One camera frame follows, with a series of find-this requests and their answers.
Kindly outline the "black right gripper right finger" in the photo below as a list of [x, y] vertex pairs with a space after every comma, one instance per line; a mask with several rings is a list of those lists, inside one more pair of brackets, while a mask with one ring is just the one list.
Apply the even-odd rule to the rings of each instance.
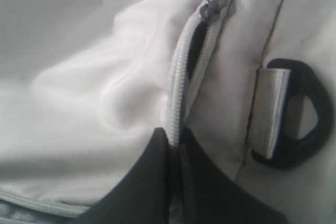
[[185, 223], [289, 223], [231, 181], [188, 128], [180, 138], [180, 164]]

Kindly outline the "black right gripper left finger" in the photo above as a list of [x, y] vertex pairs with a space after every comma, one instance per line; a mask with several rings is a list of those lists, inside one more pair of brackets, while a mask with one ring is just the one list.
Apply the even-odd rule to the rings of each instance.
[[72, 223], [168, 223], [169, 144], [156, 128], [141, 157], [126, 176], [98, 203]]

